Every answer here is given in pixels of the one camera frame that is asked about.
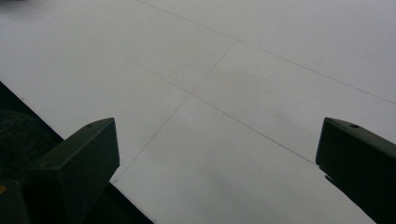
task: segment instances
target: table surface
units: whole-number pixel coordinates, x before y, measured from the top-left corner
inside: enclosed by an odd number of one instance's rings
[[[373,223],[322,121],[396,142],[394,1],[0,2],[0,79],[62,138],[115,118],[112,183],[156,223]]]

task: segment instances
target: dark surface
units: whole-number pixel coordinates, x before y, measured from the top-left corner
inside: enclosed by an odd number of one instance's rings
[[[0,181],[26,181],[26,168],[63,139],[0,82]],[[113,185],[107,184],[83,223],[152,223]]]
[[[29,223],[21,186],[18,181],[0,181],[0,223]]]
[[[81,223],[120,166],[114,119],[90,123],[29,167],[41,223]]]
[[[396,223],[396,146],[358,125],[325,119],[317,164],[377,223]]]

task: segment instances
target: dark fabric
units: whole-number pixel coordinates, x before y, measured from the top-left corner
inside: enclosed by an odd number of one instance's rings
[[[58,142],[42,122],[19,112],[0,110],[0,179],[26,181],[26,169]]]

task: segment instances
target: white surface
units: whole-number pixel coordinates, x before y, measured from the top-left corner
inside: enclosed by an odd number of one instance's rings
[[[192,96],[116,186],[156,223],[373,223],[317,166]]]
[[[235,45],[193,93],[315,162],[323,118],[341,118],[396,142],[396,105]]]
[[[192,91],[234,40],[131,0],[38,4],[186,91]]]
[[[0,39],[0,74],[7,86],[63,138],[114,117],[126,164],[187,97],[35,8],[1,30]]]
[[[156,223],[372,223],[312,161],[324,117],[396,142],[394,11],[0,1],[0,80],[62,137],[115,117],[111,182]]]
[[[394,0],[140,0],[396,103]]]

